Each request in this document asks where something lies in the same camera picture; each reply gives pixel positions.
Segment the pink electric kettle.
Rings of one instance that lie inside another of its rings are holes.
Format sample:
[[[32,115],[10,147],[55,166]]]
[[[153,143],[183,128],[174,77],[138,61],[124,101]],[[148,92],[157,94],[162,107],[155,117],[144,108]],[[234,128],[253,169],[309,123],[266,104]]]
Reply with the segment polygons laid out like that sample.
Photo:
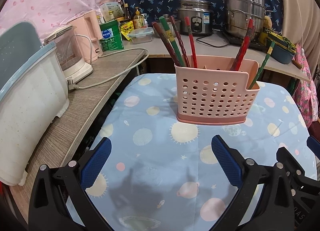
[[[75,26],[74,32],[76,34],[85,35],[90,39],[92,44],[89,43],[89,40],[86,37],[76,37],[80,53],[87,63],[96,60],[103,54],[100,45],[100,40],[103,37],[95,10],[86,12],[77,18],[70,20],[67,24]]]

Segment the stacked steel steamer pot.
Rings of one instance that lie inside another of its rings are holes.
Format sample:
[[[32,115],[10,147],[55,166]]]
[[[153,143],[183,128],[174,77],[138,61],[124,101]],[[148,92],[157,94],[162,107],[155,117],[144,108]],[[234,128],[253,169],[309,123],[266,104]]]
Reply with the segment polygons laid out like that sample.
[[[239,45],[250,21],[254,28],[251,39],[258,39],[263,31],[265,14],[265,0],[222,0],[215,11],[215,22],[231,44]]]

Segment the dark chopstick in basket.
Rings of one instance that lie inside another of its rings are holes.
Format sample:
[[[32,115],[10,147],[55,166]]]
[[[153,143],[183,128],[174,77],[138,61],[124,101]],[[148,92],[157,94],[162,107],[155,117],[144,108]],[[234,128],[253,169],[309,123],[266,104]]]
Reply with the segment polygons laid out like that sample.
[[[157,23],[157,22],[153,22],[152,23],[153,28],[155,29],[155,31],[158,33],[161,41],[163,42],[165,48],[167,49],[170,57],[172,58],[174,64],[176,66],[180,66],[180,62],[178,61],[178,58],[175,54],[174,49],[172,48],[171,44],[169,43],[167,37],[165,36],[165,33],[163,31],[163,29],[161,28],[161,26]]]

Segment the green chopstick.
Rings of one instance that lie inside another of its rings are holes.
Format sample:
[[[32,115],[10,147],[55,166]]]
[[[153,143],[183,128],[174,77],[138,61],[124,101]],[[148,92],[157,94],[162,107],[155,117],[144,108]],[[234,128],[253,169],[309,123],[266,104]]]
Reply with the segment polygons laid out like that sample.
[[[269,46],[269,49],[265,55],[265,58],[261,64],[261,66],[259,67],[258,71],[257,71],[257,74],[255,75],[254,79],[252,80],[251,84],[249,85],[249,88],[248,89],[252,89],[253,86],[255,85],[256,81],[258,80],[259,76],[261,75],[265,65],[267,64],[268,62],[268,59],[270,58],[272,52],[273,52],[273,49],[274,49],[274,46],[275,46],[275,42],[272,41],[270,46]]]
[[[171,29],[170,29],[170,27],[169,27],[169,25],[167,23],[166,18],[164,16],[161,16],[159,18],[159,20],[160,20],[160,22],[161,22],[161,24],[162,24],[162,26],[163,26],[163,28],[164,28],[164,30],[166,32],[166,35],[167,35],[167,37],[169,39],[169,42],[171,43],[172,48],[174,49],[174,52],[175,52],[176,57],[177,57],[177,59],[178,59],[178,61],[180,63],[180,66],[185,67],[185,62],[184,62],[183,57],[182,57],[182,55],[180,53],[180,50],[178,49],[177,43],[176,43],[176,41],[174,39],[174,36],[173,36],[173,34],[171,32]]]

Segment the dark maroon chopstick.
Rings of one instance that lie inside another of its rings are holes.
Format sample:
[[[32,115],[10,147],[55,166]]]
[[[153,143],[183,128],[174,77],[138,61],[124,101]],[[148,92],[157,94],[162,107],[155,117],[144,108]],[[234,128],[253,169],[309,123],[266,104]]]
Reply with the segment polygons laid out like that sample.
[[[174,16],[170,16],[169,20],[172,23],[172,27],[174,29],[176,38],[178,39],[178,43],[179,43],[180,49],[182,51],[182,55],[183,55],[183,59],[184,59],[185,65],[186,65],[186,67],[190,67],[190,63],[189,63],[189,60],[188,60],[188,57],[187,57],[187,54],[186,54],[186,51],[185,51],[185,48],[184,48],[183,41],[181,39],[181,35],[180,35],[180,33],[179,33],[179,31],[178,31],[178,29],[176,27],[176,22],[175,22]]]

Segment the red chopstick in basket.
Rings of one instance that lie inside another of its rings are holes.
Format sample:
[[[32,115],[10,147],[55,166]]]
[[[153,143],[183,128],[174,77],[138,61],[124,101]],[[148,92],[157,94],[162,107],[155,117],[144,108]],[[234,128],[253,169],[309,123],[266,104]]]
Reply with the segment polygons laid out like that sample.
[[[188,35],[189,35],[189,41],[190,41],[190,47],[191,47],[191,56],[193,59],[194,68],[197,68],[197,58],[196,58],[196,51],[195,51],[195,43],[193,38],[193,33],[191,31],[191,24],[190,24],[190,18],[187,16],[184,18],[185,24],[188,29]]]

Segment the white dish drainer box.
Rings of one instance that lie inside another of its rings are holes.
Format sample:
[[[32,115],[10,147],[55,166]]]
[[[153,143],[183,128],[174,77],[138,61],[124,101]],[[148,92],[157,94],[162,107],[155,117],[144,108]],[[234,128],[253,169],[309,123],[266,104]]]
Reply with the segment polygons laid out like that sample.
[[[24,185],[25,168],[55,117],[69,106],[56,44],[20,22],[1,35],[1,182]]]

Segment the green chopstick in basket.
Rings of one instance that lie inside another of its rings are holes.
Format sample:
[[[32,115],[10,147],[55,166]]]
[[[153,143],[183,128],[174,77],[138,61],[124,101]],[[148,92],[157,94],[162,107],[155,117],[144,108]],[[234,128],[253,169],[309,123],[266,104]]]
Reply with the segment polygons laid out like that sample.
[[[265,65],[267,64],[268,62],[268,59],[270,58],[272,52],[273,52],[273,49],[274,49],[274,46],[275,46],[275,42],[272,41],[270,46],[269,46],[269,49],[265,55],[265,58],[261,64],[261,66],[259,67],[258,71],[257,71],[257,74],[255,75],[254,79],[252,80],[251,84],[249,85],[249,88],[248,89],[252,89],[253,86],[255,85],[256,81],[258,80],[259,76],[261,75]]]

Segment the pink perforated utensil basket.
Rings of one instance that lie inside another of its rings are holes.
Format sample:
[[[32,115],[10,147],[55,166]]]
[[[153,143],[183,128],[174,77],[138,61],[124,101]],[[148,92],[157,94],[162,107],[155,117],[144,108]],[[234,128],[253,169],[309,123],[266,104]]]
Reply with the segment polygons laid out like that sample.
[[[259,63],[244,59],[238,71],[231,71],[233,58],[197,56],[197,68],[176,70],[177,120],[201,125],[244,123],[258,96],[258,84],[251,86]]]

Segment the yellow snack packet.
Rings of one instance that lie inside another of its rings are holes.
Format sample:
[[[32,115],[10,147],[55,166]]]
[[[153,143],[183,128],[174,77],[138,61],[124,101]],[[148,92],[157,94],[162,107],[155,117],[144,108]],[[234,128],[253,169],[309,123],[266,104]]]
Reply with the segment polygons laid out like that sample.
[[[126,40],[131,41],[131,37],[129,36],[129,33],[131,33],[132,31],[134,31],[134,24],[133,21],[129,21],[126,23],[123,23],[120,26],[120,32],[123,35],[123,37],[125,37]]]

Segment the white blender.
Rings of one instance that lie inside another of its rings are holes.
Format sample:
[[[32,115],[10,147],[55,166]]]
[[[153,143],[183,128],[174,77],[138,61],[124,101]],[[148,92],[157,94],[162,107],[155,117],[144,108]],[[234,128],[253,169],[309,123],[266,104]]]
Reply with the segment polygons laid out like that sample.
[[[56,55],[67,80],[77,83],[93,72],[92,65],[87,63],[80,52],[78,38],[83,35],[75,33],[75,26],[67,25],[49,34],[43,44],[56,44]]]

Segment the beige curtain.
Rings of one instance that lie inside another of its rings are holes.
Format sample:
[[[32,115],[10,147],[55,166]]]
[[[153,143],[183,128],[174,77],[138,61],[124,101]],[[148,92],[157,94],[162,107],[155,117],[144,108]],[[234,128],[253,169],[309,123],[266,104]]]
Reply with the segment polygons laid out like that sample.
[[[319,7],[315,0],[283,0],[282,34],[301,45],[310,72],[319,64]]]

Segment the blue planet print tablecloth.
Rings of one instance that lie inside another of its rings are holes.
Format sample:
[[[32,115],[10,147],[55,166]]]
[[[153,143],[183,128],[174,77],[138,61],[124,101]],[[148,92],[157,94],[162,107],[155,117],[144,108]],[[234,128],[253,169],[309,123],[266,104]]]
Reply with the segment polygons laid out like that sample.
[[[244,123],[205,126],[176,119],[175,75],[135,77],[95,137],[95,144],[108,137],[112,151],[86,189],[112,228],[209,230],[236,192],[210,148],[215,135],[261,165],[274,165],[285,147],[316,178],[309,133],[291,95],[271,83],[259,86]]]

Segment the steel rice cooker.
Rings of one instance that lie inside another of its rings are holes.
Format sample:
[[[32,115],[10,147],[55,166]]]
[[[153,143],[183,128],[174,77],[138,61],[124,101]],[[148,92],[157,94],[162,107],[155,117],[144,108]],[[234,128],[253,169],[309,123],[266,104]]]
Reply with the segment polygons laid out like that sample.
[[[208,36],[213,32],[213,4],[204,0],[180,0],[177,16],[181,22],[180,33],[187,35],[185,17],[189,17],[191,31],[195,36]]]

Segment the white carton box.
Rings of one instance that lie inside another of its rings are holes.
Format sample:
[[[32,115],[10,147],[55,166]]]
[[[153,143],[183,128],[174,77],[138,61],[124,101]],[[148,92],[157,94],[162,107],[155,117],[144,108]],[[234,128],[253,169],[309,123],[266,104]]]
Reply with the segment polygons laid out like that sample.
[[[118,2],[106,2],[99,6],[102,16],[105,22],[111,20],[110,12],[113,13],[114,18],[120,18],[124,16],[124,12]]]

